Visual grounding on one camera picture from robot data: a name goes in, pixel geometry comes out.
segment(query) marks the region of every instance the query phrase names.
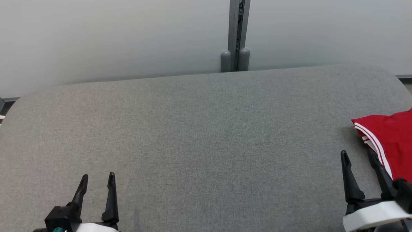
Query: robotic arm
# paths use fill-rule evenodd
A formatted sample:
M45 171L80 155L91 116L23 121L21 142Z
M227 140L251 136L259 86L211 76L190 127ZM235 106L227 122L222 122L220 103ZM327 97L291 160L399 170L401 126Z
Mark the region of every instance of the robotic arm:
M401 231L408 232L405 220L412 218L412 183L399 178L392 181L389 174L377 159L373 150L368 151L372 168L375 170L381 187L381 198L365 199L365 194L351 171L351 162L346 151L341 152L343 183L345 199L348 203L343 226L346 232L378 232Z
M33 232L118 232L119 211L117 209L117 194L115 174L110 172L107 188L106 210L102 214L102 222L82 223L83 196L87 190L89 176L85 174L80 181L79 187L73 200L66 206L55 206L44 222L46 228L35 229Z

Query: red fabric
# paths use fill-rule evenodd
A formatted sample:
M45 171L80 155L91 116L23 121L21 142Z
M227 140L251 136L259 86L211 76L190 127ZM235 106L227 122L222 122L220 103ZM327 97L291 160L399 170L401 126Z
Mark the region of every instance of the red fabric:
M405 112L396 113L391 116L370 115L363 118L352 119L353 124L363 126L368 129L377 139L375 143L381 144L376 147L385 169L391 171L392 179L405 178L412 181L412 109ZM367 135L365 130L357 128L361 137ZM383 160L387 160L389 168L385 166Z

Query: white partition panel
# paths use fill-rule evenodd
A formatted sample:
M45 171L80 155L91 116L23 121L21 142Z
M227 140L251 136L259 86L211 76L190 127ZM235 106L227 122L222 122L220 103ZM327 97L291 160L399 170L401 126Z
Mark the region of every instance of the white partition panel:
M220 71L229 0L3 0L0 97Z
M410 0L250 0L249 70L362 63L412 74Z

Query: gray fabric surface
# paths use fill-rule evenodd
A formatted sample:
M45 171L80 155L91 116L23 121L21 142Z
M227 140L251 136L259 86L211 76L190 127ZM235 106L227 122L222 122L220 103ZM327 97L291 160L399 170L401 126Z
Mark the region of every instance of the gray fabric surface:
M176 76L52 88L0 127L0 228L43 227L89 174L82 219L99 221L116 173L122 232L342 231L339 153L380 194L351 118L412 96L359 65Z

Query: red cloth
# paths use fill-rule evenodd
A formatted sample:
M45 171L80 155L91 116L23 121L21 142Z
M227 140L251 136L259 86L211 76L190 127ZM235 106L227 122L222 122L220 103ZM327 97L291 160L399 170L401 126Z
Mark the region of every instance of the red cloth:
M412 109L391 116L352 119L363 141L375 150L393 180L412 181Z

